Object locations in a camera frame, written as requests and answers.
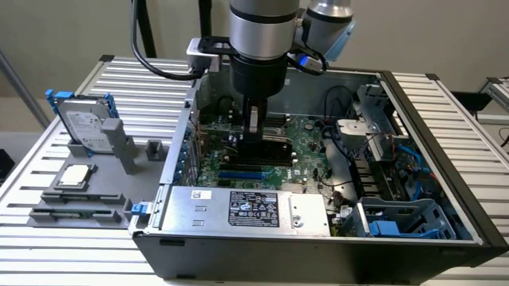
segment black plastic frame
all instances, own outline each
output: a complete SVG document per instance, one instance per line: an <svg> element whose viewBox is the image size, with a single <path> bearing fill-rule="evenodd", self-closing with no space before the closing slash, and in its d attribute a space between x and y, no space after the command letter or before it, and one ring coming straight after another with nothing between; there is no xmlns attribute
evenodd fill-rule
<svg viewBox="0 0 509 286"><path fill-rule="evenodd" d="M448 269L476 267L509 250L496 226L419 115L395 75L380 74L409 127L452 190L484 244L461 241L241 238L137 232L133 239L165 279L419 285Z"/></svg>

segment sticker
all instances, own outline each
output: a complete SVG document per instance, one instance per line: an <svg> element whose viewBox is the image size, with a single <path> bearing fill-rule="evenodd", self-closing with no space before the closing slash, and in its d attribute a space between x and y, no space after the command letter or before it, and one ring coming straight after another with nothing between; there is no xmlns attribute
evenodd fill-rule
<svg viewBox="0 0 509 286"><path fill-rule="evenodd" d="M213 197L213 191L195 190L191 192L193 200L210 200L212 197Z"/></svg>
<svg viewBox="0 0 509 286"><path fill-rule="evenodd" d="M111 145L109 137L102 133L102 121L94 113L81 111L67 111L74 133L78 135L77 140L85 147L99 153L111 153Z"/></svg>
<svg viewBox="0 0 509 286"><path fill-rule="evenodd" d="M233 226L278 228L278 194L272 192L230 192L229 223Z"/></svg>

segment power supply label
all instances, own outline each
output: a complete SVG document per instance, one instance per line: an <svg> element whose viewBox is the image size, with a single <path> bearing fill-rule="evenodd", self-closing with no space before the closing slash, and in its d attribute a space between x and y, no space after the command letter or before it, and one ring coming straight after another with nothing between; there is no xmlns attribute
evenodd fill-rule
<svg viewBox="0 0 509 286"><path fill-rule="evenodd" d="M278 194L272 192L230 192L229 223L233 226L278 228Z"/></svg>

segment circuit board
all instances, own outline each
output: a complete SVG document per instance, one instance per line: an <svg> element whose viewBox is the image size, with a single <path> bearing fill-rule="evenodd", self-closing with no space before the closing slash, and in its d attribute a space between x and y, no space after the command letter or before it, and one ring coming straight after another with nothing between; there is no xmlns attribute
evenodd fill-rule
<svg viewBox="0 0 509 286"><path fill-rule="evenodd" d="M221 165L226 164L230 148L225 147L225 137L238 132L238 126L229 123L213 122L201 126L206 140L202 145L204 153L201 158L201 168L198 176L198 186L220 186L222 188L245 188L245 189L272 189L289 190L288 184L293 184L297 191L308 194L330 195L329 187L318 184L316 181L314 170L322 174L328 170L328 158L325 149L321 149L322 136L321 128L314 126L313 119L305 116L290 116L281 128L266 128L273 135L284 135L292 140L293 152L296 152L296 160L292 167L284 166L261 166L264 179L234 179L228 184L218 185L221 181L220 172Z"/></svg>

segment motherboard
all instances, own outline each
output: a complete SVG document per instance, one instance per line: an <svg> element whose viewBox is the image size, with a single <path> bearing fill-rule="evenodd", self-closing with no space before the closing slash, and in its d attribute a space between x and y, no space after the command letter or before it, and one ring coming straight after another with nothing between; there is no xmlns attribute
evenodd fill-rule
<svg viewBox="0 0 509 286"><path fill-rule="evenodd" d="M298 193L332 193L318 176L328 166L322 142L322 125L306 116L286 116L280 127L268 127L266 133L284 136L292 142L292 166L249 166L230 164L236 155L232 141L241 134L241 126L221 119L201 125L201 162L198 186L222 188L272 189Z"/></svg>

